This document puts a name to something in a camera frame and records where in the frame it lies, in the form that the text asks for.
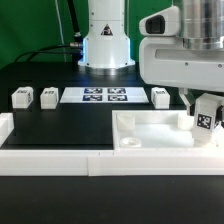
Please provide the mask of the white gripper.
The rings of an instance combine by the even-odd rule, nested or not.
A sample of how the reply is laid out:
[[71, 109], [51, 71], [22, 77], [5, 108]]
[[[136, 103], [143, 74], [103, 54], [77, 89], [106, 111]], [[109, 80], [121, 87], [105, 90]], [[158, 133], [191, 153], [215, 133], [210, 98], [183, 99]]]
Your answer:
[[[145, 37], [139, 47], [139, 67], [145, 83], [180, 88], [189, 116], [195, 111], [190, 89], [224, 92], [224, 50], [187, 50], [175, 37]], [[223, 105], [216, 110], [216, 126], [224, 120], [223, 111]]]

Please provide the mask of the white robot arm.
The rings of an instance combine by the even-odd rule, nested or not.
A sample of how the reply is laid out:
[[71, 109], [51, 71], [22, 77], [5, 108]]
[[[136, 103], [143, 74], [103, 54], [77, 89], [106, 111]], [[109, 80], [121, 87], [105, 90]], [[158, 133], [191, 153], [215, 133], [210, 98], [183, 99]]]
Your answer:
[[[79, 65], [95, 74], [134, 64], [124, 33], [124, 0], [89, 0]], [[224, 0], [172, 0], [143, 18], [139, 70], [150, 85], [224, 92]]]

